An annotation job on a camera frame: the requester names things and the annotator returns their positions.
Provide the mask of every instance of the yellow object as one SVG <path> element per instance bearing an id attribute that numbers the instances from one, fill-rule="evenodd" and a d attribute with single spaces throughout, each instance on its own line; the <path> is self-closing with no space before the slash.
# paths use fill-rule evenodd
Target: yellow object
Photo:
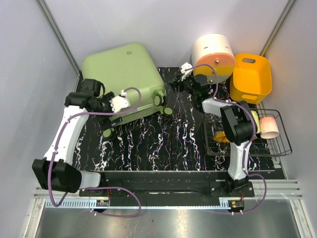
<path id="1" fill-rule="evenodd" d="M 230 97 L 235 101 L 258 104 L 272 91 L 269 62 L 262 56 L 240 53 L 230 77 Z"/>
<path id="2" fill-rule="evenodd" d="M 251 111 L 252 113 L 252 116 L 254 118 L 254 121 L 256 122 L 256 125 L 257 125 L 257 134 L 261 132 L 261 129 L 260 129 L 260 121 L 259 121 L 259 117 L 258 117 L 258 114 L 256 111 Z"/>
<path id="3" fill-rule="evenodd" d="M 213 140 L 216 141 L 216 142 L 224 142 L 224 143 L 227 143 L 227 142 L 230 142 L 226 135 L 224 134 L 224 131 L 221 131 L 221 132 L 218 132 L 214 137 L 213 137 Z"/>

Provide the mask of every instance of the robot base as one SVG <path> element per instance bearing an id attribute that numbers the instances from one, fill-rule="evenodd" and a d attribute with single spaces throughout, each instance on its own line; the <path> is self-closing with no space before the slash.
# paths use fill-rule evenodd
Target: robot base
<path id="1" fill-rule="evenodd" d="M 244 197 L 254 197 L 254 189 L 251 182 L 247 181 L 243 186 L 236 189 L 228 189 L 228 183 L 230 179 L 226 181 L 212 181 L 209 183 L 211 197 L 241 197 L 242 192 Z"/>

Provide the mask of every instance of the basket handle hole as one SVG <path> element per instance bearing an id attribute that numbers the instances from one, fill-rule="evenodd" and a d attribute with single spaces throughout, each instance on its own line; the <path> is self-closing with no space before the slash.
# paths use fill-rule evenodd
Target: basket handle hole
<path id="1" fill-rule="evenodd" d="M 255 59 L 249 59 L 249 58 L 243 58 L 242 62 L 244 62 L 244 63 L 255 63 L 256 60 Z"/>
<path id="2" fill-rule="evenodd" d="M 250 100 L 255 100 L 258 98 L 257 96 L 252 96 L 252 95 L 247 95 L 247 94 L 244 94 L 241 97 L 244 99 L 250 99 Z"/>

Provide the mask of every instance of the gray floor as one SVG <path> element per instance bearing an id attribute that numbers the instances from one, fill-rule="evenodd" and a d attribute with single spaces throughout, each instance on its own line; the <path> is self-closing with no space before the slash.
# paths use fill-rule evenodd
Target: gray floor
<path id="1" fill-rule="evenodd" d="M 255 201 L 247 201 L 247 205 L 255 206 Z M 94 216 L 80 209 L 47 208 L 37 233 L 37 238 L 148 237 L 297 238 L 300 235 L 287 201 L 265 201 L 257 211 L 233 217 L 206 210 L 148 210 L 140 217 L 123 219 Z"/>

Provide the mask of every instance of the pink cup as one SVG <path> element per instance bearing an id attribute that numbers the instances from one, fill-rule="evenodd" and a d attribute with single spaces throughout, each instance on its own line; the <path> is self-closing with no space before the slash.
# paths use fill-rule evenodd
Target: pink cup
<path id="1" fill-rule="evenodd" d="M 265 117 L 260 119 L 261 138 L 273 139 L 279 135 L 276 120 L 273 117 Z"/>

